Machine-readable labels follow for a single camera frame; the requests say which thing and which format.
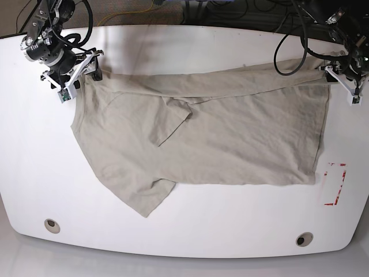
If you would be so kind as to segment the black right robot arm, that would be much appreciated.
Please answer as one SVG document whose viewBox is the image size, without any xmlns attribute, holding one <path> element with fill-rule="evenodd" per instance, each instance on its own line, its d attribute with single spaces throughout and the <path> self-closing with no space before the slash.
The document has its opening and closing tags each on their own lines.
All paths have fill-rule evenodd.
<svg viewBox="0 0 369 277">
<path fill-rule="evenodd" d="M 97 57 L 101 50 L 83 47 L 91 37 L 93 29 L 93 13 L 88 1 L 82 1 L 88 13 L 88 30 L 84 38 L 78 33 L 62 36 L 63 25 L 74 14 L 74 1 L 37 1 L 26 23 L 29 24 L 27 33 L 21 42 L 21 49 L 25 57 L 32 61 L 39 61 L 49 70 L 41 76 L 42 80 L 49 77 L 51 88 L 65 89 L 66 83 L 76 83 L 72 77 L 74 69 L 91 55 L 91 60 L 82 69 L 82 74 L 91 74 L 93 81 L 103 79 Z"/>
</svg>

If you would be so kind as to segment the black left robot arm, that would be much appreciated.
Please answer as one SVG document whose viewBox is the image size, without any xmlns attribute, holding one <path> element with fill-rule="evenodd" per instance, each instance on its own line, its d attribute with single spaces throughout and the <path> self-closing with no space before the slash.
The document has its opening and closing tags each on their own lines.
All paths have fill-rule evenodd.
<svg viewBox="0 0 369 277">
<path fill-rule="evenodd" d="M 327 28 L 334 42 L 343 45 L 347 55 L 334 57 L 313 52 L 308 47 L 308 24 L 302 22 L 301 44 L 305 54 L 337 63 L 340 73 L 356 86 L 368 75 L 368 1 L 292 1 L 299 16 Z"/>
</svg>

